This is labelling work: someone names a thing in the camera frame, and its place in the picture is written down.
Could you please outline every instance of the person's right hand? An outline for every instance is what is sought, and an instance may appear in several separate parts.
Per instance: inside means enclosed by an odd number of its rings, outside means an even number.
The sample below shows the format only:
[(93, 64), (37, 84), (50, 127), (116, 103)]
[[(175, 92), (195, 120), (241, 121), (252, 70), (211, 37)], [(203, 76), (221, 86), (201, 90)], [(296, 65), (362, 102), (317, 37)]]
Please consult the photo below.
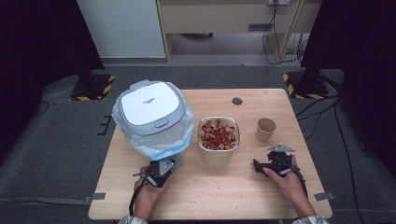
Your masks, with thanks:
[[(294, 155), (291, 157), (291, 164), (297, 165)], [(263, 168), (263, 170), (276, 183), (285, 198), (293, 204), (299, 218), (316, 214), (315, 209), (306, 198), (300, 179), (295, 173), (289, 172), (282, 178), (271, 169)]]

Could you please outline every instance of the person's left hand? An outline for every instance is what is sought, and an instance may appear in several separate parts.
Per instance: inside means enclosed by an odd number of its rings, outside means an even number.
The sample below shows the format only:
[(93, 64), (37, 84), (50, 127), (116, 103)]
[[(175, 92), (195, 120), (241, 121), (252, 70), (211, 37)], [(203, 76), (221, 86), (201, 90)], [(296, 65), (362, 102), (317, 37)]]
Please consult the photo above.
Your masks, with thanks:
[[(140, 168), (140, 172), (148, 169), (147, 166)], [(143, 182), (143, 178), (139, 178), (134, 183), (134, 190), (136, 190), (140, 184)], [(169, 178), (163, 184), (162, 188), (155, 188), (150, 184), (144, 186), (140, 192), (137, 194), (136, 201), (134, 202), (134, 217), (140, 217), (146, 221), (149, 220), (149, 216), (154, 209), (155, 204), (161, 198), (161, 195), (169, 187)]]

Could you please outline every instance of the hand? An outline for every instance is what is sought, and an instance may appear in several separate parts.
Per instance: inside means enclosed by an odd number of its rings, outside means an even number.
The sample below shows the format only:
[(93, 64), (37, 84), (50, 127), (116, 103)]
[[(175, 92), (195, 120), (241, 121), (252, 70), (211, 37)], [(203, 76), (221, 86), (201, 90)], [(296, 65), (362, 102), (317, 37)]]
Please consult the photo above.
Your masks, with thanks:
[[(140, 168), (140, 172), (143, 172), (146, 169), (148, 169), (147, 166), (142, 167)], [(136, 190), (142, 182), (143, 178), (140, 177), (134, 183), (134, 190)], [(134, 202), (134, 217), (140, 217), (148, 221), (155, 204), (169, 187), (169, 178), (163, 184), (162, 188), (155, 188), (148, 184), (148, 182), (146, 183), (147, 185), (140, 190), (140, 192), (137, 194), (136, 201)]]
[[(294, 155), (291, 157), (291, 164), (297, 165)], [(289, 172), (282, 178), (271, 169), (263, 168), (263, 170), (276, 183), (283, 196), (293, 204), (299, 218), (316, 215), (315, 209), (306, 198), (300, 179), (295, 173)]]

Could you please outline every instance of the paper cup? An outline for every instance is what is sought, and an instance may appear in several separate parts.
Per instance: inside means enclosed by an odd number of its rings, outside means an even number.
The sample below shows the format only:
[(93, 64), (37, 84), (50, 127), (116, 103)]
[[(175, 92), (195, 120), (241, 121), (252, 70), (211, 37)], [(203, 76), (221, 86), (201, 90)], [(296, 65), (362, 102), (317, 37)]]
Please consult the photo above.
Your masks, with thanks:
[(261, 142), (266, 142), (276, 129), (276, 124), (271, 119), (259, 119), (257, 122), (256, 138)]

